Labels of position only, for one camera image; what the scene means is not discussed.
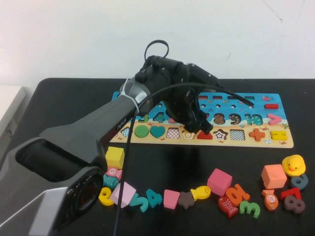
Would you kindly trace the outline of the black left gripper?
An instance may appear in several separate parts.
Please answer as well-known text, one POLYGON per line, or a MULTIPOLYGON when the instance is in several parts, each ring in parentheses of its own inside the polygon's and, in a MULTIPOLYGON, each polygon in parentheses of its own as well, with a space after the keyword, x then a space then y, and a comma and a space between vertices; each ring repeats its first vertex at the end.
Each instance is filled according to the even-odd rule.
POLYGON ((198 96, 201 91, 201 88, 192 86, 171 88, 162 93, 162 100, 167 114, 177 123, 183 124, 186 131, 195 133, 199 127, 205 134, 209 134, 213 126, 200 109, 198 96))

